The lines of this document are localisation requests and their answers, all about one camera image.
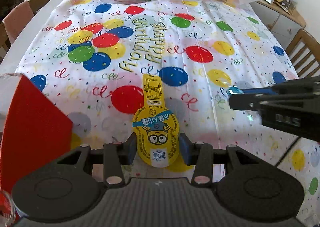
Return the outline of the wooden chair with pink towel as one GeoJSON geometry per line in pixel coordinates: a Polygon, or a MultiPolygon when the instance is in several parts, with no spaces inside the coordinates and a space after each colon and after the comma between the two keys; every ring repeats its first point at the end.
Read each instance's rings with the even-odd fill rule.
{"type": "Polygon", "coordinates": [[[50,0],[29,0],[14,7],[1,23],[1,47],[5,52],[23,29],[50,0]]]}

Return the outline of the wooden slatted chair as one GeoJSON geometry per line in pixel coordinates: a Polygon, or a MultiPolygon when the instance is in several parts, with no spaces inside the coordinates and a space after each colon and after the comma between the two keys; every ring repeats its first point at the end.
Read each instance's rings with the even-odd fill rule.
{"type": "Polygon", "coordinates": [[[309,32],[299,29],[286,53],[298,77],[319,75],[319,42],[309,32]]]}

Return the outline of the red cardboard box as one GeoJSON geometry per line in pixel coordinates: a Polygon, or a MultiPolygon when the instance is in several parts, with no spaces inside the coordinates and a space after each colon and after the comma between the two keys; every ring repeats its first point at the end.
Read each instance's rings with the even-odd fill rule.
{"type": "Polygon", "coordinates": [[[25,75],[1,75],[1,189],[70,151],[72,126],[25,75]]]}

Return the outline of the yellow minion jelly cup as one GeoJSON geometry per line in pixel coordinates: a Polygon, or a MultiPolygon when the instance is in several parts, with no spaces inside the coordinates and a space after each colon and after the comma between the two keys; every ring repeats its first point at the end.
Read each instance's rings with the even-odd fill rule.
{"type": "Polygon", "coordinates": [[[180,152],[180,126],[175,114],[165,106],[159,76],[143,75],[143,100],[144,105],[135,113],[132,122],[138,154],[152,167],[168,167],[180,152]]]}

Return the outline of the balloon birthday tablecloth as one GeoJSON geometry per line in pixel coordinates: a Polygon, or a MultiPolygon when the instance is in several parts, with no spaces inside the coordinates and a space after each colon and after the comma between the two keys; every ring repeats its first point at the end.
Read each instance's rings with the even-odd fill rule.
{"type": "Polygon", "coordinates": [[[63,0],[16,72],[29,77],[73,122],[74,146],[124,141],[143,102],[143,75],[158,75],[181,132],[214,148],[235,144],[296,177],[298,219],[319,226],[319,144],[235,111],[227,89],[297,78],[290,58],[250,5],[213,0],[108,4],[63,0]]]}

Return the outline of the white side cabinet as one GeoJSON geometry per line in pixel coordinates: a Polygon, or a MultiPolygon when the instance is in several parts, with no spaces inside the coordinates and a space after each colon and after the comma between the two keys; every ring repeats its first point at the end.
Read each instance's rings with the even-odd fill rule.
{"type": "Polygon", "coordinates": [[[265,0],[252,2],[250,5],[284,49],[288,47],[296,33],[306,27],[306,21],[296,10],[290,14],[280,6],[269,4],[265,0]]]}

